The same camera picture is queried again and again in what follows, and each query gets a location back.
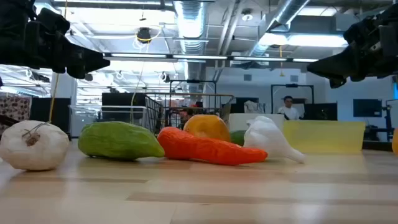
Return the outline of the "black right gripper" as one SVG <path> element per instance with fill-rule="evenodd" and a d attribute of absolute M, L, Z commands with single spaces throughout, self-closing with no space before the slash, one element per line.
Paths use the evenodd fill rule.
<path fill-rule="evenodd" d="M 343 37 L 350 58 L 336 54 L 308 64 L 307 71 L 330 78 L 330 88 L 343 86 L 346 77 L 358 82 L 392 75 L 398 70 L 398 3 L 352 24 Z"/>

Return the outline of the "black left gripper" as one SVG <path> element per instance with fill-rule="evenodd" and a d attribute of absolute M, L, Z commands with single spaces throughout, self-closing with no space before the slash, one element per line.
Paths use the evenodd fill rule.
<path fill-rule="evenodd" d="M 101 52 L 72 44 L 65 37 L 69 22 L 60 14 L 41 9 L 0 9 L 0 64 L 64 71 L 85 79 L 86 70 L 110 65 Z"/>

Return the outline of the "green cucumber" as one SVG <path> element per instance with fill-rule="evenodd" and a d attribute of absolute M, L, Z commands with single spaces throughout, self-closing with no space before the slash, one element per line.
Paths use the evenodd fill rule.
<path fill-rule="evenodd" d="M 237 144 L 239 146 L 244 146 L 244 135 L 245 135 L 244 130 L 239 130 L 239 131 L 232 131 L 230 132 L 231 136 L 231 142 L 234 144 Z"/>
<path fill-rule="evenodd" d="M 87 124 L 81 130 L 78 148 L 87 156 L 122 161 L 165 156 L 151 131 L 120 121 Z"/>

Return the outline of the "orange citrus fruit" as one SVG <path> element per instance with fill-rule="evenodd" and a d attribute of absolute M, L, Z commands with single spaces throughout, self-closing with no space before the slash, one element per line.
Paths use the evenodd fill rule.
<path fill-rule="evenodd" d="M 217 115 L 194 115 L 185 123 L 183 130 L 197 137 L 231 142 L 226 123 Z"/>
<path fill-rule="evenodd" d="M 394 129 L 391 146 L 393 153 L 398 157 L 398 128 Z"/>

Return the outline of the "white garlic bulb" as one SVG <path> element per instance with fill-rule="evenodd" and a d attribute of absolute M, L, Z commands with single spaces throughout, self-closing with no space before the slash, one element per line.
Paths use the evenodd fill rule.
<path fill-rule="evenodd" d="M 253 147 L 268 153 L 270 158 L 287 158 L 304 163 L 305 155 L 294 149 L 286 140 L 275 122 L 265 116 L 257 116 L 246 121 L 248 129 L 244 133 L 244 147 Z"/>
<path fill-rule="evenodd" d="M 0 139 L 0 158 L 15 169 L 52 170 L 64 160 L 68 135 L 49 122 L 24 120 L 7 128 Z"/>

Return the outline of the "orange carrot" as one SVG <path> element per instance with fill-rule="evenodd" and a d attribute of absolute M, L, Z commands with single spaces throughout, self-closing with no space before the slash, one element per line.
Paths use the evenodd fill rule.
<path fill-rule="evenodd" d="M 262 162 L 268 157 L 268 153 L 260 149 L 242 147 L 218 139 L 196 137 L 174 127 L 163 128 L 157 140 L 168 159 L 238 166 Z"/>

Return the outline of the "black monitor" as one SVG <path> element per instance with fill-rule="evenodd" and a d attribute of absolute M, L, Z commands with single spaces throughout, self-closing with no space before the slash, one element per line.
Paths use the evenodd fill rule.
<path fill-rule="evenodd" d="M 102 118 L 130 123 L 144 116 L 146 95 L 143 93 L 102 93 Z"/>
<path fill-rule="evenodd" d="M 354 99 L 353 100 L 354 117 L 381 117 L 382 101 L 378 99 Z"/>
<path fill-rule="evenodd" d="M 337 103 L 310 103 L 304 104 L 304 120 L 338 120 Z"/>

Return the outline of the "clear plastic bin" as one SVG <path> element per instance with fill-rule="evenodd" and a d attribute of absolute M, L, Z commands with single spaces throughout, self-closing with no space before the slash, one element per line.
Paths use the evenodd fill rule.
<path fill-rule="evenodd" d="M 150 129 L 149 112 L 144 106 L 70 105 L 70 135 L 78 138 L 91 123 L 121 121 Z"/>

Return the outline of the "black panel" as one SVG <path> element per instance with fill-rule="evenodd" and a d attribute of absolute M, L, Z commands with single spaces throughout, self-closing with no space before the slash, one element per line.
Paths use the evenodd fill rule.
<path fill-rule="evenodd" d="M 29 118 L 36 121 L 48 121 L 51 118 L 51 123 L 70 138 L 70 103 L 69 98 L 55 98 L 51 106 L 51 98 L 32 98 Z"/>

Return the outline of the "person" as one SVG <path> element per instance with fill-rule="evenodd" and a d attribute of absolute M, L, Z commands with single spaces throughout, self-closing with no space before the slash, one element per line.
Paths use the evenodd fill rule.
<path fill-rule="evenodd" d="M 284 106 L 278 109 L 279 114 L 283 114 L 286 120 L 299 120 L 299 112 L 293 107 L 293 98 L 291 96 L 284 97 Z"/>

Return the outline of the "yellow plastic bin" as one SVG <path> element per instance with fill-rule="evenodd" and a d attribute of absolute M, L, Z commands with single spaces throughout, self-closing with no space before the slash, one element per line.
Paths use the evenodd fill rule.
<path fill-rule="evenodd" d="M 296 150 L 308 154 L 359 154 L 363 121 L 285 121 L 284 136 Z"/>

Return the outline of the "patterned panel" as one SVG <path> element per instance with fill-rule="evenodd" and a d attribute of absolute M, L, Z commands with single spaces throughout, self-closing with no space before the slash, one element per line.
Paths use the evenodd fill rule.
<path fill-rule="evenodd" d="M 31 99 L 26 96 L 0 96 L 0 135 L 8 127 L 29 119 Z"/>

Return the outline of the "white plastic bag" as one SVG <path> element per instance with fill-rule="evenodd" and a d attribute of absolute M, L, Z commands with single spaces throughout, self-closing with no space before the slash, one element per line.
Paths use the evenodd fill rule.
<path fill-rule="evenodd" d="M 255 103 L 253 101 L 244 102 L 244 112 L 251 114 L 265 114 L 266 104 L 265 103 Z"/>

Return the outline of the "white plastic bin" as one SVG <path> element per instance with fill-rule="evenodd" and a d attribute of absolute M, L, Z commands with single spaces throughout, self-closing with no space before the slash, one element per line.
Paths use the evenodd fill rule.
<path fill-rule="evenodd" d="M 245 131 L 248 129 L 246 121 L 258 116 L 265 116 L 273 120 L 275 125 L 283 131 L 285 118 L 282 114 L 232 113 L 228 118 L 228 128 L 230 131 Z"/>

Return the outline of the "black stand frame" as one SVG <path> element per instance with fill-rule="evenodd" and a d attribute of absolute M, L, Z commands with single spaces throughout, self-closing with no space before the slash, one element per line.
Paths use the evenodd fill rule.
<path fill-rule="evenodd" d="M 311 89 L 311 102 L 312 104 L 315 103 L 315 91 L 314 85 L 299 85 L 296 83 L 289 83 L 289 84 L 272 84 L 271 85 L 271 114 L 274 114 L 274 87 L 281 86 L 286 88 L 298 88 L 298 87 L 308 87 Z"/>

